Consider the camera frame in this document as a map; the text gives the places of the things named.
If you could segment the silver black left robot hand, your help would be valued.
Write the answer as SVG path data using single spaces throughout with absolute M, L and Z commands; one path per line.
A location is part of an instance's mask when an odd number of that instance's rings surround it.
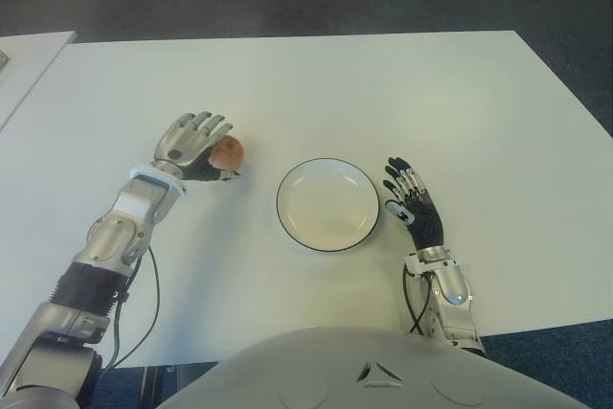
M 183 181 L 230 181 L 238 167 L 215 166 L 213 152 L 233 125 L 211 112 L 186 113 L 174 121 L 154 150 L 152 166 Z

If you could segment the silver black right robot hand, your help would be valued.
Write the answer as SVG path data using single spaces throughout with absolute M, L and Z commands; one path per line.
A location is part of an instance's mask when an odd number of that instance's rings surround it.
M 383 186 L 393 196 L 385 209 L 403 223 L 418 251 L 443 246 L 443 222 L 417 171 L 401 157 L 389 157 L 384 169 L 391 179 Z

